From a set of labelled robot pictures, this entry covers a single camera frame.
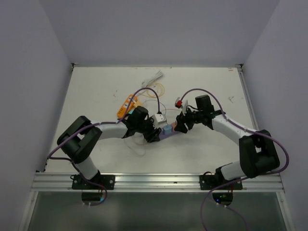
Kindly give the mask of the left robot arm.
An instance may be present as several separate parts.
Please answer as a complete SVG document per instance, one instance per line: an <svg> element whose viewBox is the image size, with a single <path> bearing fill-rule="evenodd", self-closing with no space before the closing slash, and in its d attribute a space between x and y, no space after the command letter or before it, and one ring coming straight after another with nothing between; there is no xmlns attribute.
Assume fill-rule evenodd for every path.
<svg viewBox="0 0 308 231"><path fill-rule="evenodd" d="M125 114L117 122L94 123L87 117L80 116L58 138L57 144L84 176L84 185L95 189L99 186L100 177L90 154L99 140L125 139L140 133L148 143L160 141L162 129L159 126L165 121L166 117L161 112L149 116L148 110L142 106Z"/></svg>

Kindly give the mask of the yellow charger plug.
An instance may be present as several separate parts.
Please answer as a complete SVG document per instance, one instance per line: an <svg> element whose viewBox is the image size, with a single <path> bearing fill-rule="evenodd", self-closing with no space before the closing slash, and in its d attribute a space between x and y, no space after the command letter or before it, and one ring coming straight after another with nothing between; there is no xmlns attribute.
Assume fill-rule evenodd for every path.
<svg viewBox="0 0 308 231"><path fill-rule="evenodd" d="M141 106L141 103L139 101L134 101L133 107Z"/></svg>

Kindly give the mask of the pink charger plug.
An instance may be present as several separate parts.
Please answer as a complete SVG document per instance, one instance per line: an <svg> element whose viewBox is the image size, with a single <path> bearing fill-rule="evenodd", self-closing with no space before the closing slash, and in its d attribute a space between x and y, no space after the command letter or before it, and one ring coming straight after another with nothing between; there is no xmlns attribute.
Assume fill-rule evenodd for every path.
<svg viewBox="0 0 308 231"><path fill-rule="evenodd" d="M173 122L170 125L171 125L171 128L172 128L172 131L175 131L175 127L176 127L177 123Z"/></svg>

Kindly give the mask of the orange power strip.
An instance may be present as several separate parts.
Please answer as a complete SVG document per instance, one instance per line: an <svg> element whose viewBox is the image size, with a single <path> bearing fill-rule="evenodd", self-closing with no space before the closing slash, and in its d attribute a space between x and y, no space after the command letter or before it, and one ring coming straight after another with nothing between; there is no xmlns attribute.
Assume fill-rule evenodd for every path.
<svg viewBox="0 0 308 231"><path fill-rule="evenodd" d="M127 99L125 100L125 102L122 104L121 108L118 110L117 112L117 118L122 118L124 115L126 115L127 113L129 113L130 111L133 110L135 104L138 102L138 98L137 96L134 96L131 103L129 104L130 100L132 98L132 94L130 94Z"/></svg>

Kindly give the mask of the purple power strip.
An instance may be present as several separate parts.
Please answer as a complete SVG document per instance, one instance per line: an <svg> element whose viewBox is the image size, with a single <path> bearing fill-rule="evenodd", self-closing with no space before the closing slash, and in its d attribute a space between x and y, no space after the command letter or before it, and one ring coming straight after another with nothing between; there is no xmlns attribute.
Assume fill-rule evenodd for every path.
<svg viewBox="0 0 308 231"><path fill-rule="evenodd" d="M159 138L160 140L164 140L164 139L167 139L171 136L174 136L176 134L179 134L180 132L178 131L174 131L174 130L162 130L161 133L159 134Z"/></svg>

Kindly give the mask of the blue charger plug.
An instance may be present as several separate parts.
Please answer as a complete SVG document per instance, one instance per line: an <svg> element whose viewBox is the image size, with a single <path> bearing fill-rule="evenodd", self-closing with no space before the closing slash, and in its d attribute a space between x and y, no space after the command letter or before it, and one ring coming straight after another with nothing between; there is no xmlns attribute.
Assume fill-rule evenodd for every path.
<svg viewBox="0 0 308 231"><path fill-rule="evenodd" d="M166 125L163 127L163 134L168 135L172 132L172 126L171 125Z"/></svg>

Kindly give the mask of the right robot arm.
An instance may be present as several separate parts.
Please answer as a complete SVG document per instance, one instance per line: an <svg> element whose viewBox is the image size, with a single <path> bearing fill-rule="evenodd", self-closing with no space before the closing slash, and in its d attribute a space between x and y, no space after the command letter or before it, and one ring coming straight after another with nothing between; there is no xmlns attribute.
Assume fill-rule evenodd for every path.
<svg viewBox="0 0 308 231"><path fill-rule="evenodd" d="M235 122L228 121L222 110L215 110L210 97L202 95L195 98L197 108L191 110L187 102L177 99L175 106L181 109L176 117L174 130L187 133L195 124L219 132L239 147L239 161L218 167L215 174L203 174L203 181L212 187L227 188L232 180L255 178L280 166L280 160L270 133L266 130L248 132Z"/></svg>

